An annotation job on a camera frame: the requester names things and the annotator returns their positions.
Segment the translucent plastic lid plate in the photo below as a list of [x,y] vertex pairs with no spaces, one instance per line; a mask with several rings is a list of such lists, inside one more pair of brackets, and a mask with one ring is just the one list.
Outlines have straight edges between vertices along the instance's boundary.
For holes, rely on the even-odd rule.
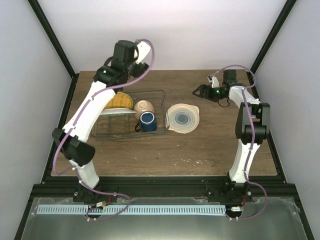
[[200,109],[195,105],[178,103],[172,105],[166,114],[168,130],[188,134],[194,131],[200,123]]

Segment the yellow woven pattern plate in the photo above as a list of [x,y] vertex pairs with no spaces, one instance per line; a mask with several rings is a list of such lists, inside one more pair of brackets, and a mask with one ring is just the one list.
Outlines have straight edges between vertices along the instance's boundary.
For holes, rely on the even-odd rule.
[[104,107],[105,109],[127,108],[134,107],[133,99],[124,92],[118,92]]

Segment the beige ceramic bowl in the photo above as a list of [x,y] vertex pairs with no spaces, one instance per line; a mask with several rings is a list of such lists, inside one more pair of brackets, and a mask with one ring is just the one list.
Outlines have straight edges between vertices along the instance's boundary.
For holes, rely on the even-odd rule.
[[135,118],[140,119],[140,116],[144,112],[155,112],[154,106],[148,100],[140,100],[135,105],[133,110],[135,111]]

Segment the black wire dish rack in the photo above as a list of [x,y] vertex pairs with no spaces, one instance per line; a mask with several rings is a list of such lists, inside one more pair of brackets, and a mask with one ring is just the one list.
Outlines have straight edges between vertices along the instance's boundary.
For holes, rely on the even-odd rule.
[[133,108],[138,101],[147,100],[154,107],[157,129],[151,132],[136,132],[135,126],[138,123],[134,114],[123,115],[99,115],[93,125],[90,137],[97,140],[139,138],[148,135],[165,134],[168,130],[166,124],[167,102],[163,90],[129,91],[124,92],[133,99]]

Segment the dark blue ceramic mug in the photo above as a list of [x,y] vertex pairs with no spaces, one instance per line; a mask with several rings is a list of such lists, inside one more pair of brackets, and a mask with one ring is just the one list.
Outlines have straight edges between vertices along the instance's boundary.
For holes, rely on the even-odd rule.
[[140,117],[139,121],[136,124],[134,130],[136,132],[153,132],[157,130],[157,119],[153,112],[146,111],[143,112]]

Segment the red and teal plate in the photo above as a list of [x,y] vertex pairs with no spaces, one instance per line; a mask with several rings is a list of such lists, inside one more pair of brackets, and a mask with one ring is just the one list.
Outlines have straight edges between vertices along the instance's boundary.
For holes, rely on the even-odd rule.
[[102,110],[101,116],[111,116],[111,115],[135,115],[137,112],[129,108],[107,108]]

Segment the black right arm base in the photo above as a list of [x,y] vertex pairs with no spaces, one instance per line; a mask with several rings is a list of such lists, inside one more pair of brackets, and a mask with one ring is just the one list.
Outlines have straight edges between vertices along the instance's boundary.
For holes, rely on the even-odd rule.
[[221,180],[206,184],[206,194],[210,201],[220,203],[238,203],[246,199],[248,183]]

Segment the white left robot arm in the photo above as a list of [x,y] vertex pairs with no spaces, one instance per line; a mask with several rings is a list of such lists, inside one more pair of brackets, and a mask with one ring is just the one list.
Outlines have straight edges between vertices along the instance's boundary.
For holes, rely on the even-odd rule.
[[113,55],[96,71],[90,89],[75,114],[62,128],[52,131],[56,144],[52,161],[54,174],[60,175],[56,163],[59,153],[62,153],[70,162],[71,169],[76,171],[79,183],[86,187],[84,195],[91,202],[101,198],[102,189],[97,186],[100,179],[93,163],[96,150],[87,144],[87,140],[103,109],[117,92],[137,83],[151,70],[154,63],[144,62],[148,54],[155,57],[155,48],[150,40],[119,40]]

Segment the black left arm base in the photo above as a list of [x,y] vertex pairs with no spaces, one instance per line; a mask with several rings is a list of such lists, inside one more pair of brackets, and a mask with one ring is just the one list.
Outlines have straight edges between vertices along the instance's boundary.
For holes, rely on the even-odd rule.
[[73,194],[73,201],[76,203],[96,204],[98,202],[115,203],[117,196],[109,196],[93,192],[84,186],[80,185],[75,189]]

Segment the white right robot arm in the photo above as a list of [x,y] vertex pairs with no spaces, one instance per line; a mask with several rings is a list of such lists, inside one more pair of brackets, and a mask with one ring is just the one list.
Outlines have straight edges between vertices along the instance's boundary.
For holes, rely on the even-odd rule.
[[214,74],[207,78],[209,84],[201,84],[192,94],[214,103],[227,99],[238,107],[235,124],[238,147],[228,176],[234,183],[247,183],[254,156],[270,133],[271,106],[253,97],[248,87],[238,82],[234,69],[223,71],[221,86]]

